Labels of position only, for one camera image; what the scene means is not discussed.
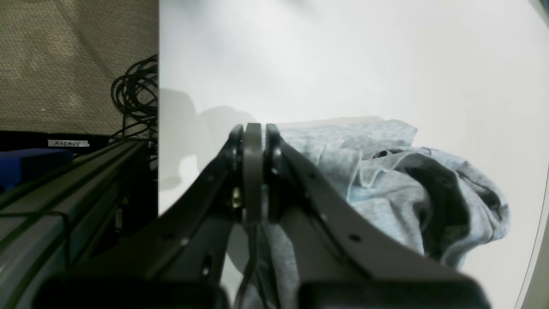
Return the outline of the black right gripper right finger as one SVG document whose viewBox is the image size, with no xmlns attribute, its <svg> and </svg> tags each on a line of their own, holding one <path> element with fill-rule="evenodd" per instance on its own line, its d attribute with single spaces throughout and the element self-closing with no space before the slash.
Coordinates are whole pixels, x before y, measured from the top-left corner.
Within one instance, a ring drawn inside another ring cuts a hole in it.
<svg viewBox="0 0 549 309">
<path fill-rule="evenodd" d="M 405 248 L 361 217 L 327 178 L 266 126 L 270 221 L 294 247 L 300 309 L 489 309 L 468 276 Z"/>
</svg>

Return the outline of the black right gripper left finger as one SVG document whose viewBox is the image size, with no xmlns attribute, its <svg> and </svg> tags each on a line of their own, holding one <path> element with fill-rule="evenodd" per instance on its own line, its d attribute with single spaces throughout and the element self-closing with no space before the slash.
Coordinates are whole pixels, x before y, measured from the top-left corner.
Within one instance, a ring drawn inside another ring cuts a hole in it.
<svg viewBox="0 0 549 309">
<path fill-rule="evenodd" d="M 220 285 L 235 224 L 262 219 L 260 124 L 235 126 L 218 155 L 158 219 L 53 276 L 34 309 L 229 309 Z"/>
</svg>

